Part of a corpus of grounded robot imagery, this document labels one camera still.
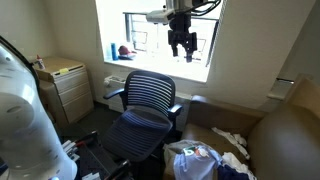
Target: window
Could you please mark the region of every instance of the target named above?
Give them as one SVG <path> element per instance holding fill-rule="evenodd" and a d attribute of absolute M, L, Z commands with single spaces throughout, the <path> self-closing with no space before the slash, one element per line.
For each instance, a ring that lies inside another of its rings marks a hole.
<path fill-rule="evenodd" d="M 192 62 L 187 63 L 185 49 L 178 45 L 178 57 L 168 44 L 169 25 L 146 21 L 146 14 L 162 8 L 160 1 L 123 0 L 112 6 L 96 0 L 99 29 L 106 63 L 206 82 L 214 49 L 215 35 L 223 1 L 205 16 L 193 16 L 189 32 L 197 33 L 197 50 Z M 125 45 L 137 52 L 134 60 L 113 61 L 110 44 Z"/>

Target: cabinet drawer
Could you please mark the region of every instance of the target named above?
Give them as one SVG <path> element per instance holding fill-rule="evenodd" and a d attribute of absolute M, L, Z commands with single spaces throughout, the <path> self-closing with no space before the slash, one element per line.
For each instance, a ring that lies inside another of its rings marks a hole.
<path fill-rule="evenodd" d="M 65 78 L 55 81 L 58 93 L 62 93 L 66 90 L 72 89 L 80 84 L 88 82 L 88 75 L 86 71 L 82 71 L 75 74 L 70 74 Z"/>
<path fill-rule="evenodd" d="M 60 95 L 61 103 L 64 105 L 69 101 L 72 101 L 88 92 L 90 92 L 89 83 L 84 83 L 84 84 L 81 84 L 80 86 L 67 90 L 59 95 Z"/>
<path fill-rule="evenodd" d="M 69 123 L 74 123 L 93 110 L 91 93 L 86 93 L 79 98 L 63 105 Z"/>

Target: chair seat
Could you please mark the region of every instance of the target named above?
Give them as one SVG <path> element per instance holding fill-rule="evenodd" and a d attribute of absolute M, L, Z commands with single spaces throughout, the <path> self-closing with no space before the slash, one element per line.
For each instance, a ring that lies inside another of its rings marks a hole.
<path fill-rule="evenodd" d="M 155 114 L 127 110 L 108 129 L 102 145 L 122 158 L 140 162 L 154 151 L 171 127 L 169 120 Z"/>

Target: filing cabinet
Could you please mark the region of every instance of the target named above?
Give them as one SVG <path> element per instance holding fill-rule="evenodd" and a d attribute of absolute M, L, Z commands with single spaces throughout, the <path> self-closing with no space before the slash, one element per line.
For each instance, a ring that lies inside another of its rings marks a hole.
<path fill-rule="evenodd" d="M 61 106 L 54 109 L 63 109 L 63 115 L 55 117 L 58 118 L 56 122 L 66 126 L 90 113 L 93 99 L 85 64 L 60 57 L 44 58 L 43 63 L 45 69 L 35 66 L 39 79 L 55 85 L 59 103 L 51 106 Z"/>

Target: office chair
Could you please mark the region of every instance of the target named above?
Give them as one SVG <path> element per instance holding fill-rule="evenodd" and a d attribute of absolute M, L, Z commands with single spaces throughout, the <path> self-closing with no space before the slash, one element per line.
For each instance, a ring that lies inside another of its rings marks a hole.
<path fill-rule="evenodd" d="M 131 72 L 122 89 L 105 95 L 104 99 L 120 95 L 124 113 L 108 129 L 101 143 L 111 153 L 132 162 L 145 160 L 170 130 L 175 132 L 176 117 L 181 105 L 174 104 L 175 83 L 163 74 L 137 70 Z M 128 108 L 145 107 L 156 110 Z"/>

